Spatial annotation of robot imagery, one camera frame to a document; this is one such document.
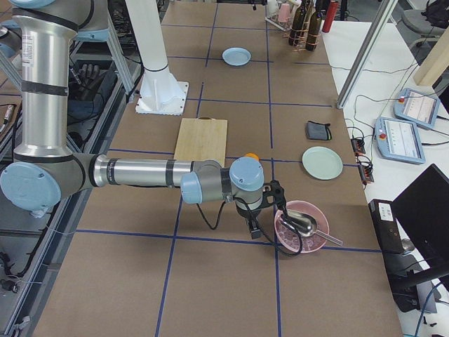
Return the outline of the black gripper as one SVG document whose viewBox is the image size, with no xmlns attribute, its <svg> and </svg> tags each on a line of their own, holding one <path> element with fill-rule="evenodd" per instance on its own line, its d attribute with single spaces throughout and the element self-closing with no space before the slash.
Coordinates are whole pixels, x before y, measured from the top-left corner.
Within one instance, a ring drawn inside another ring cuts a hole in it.
<svg viewBox="0 0 449 337">
<path fill-rule="evenodd" d="M 236 203 L 236 210 L 240 216 L 245 218 L 251 238 L 259 239 L 262 236 L 261 225 L 258 222 L 260 210 L 248 210 L 242 203 Z"/>
</svg>

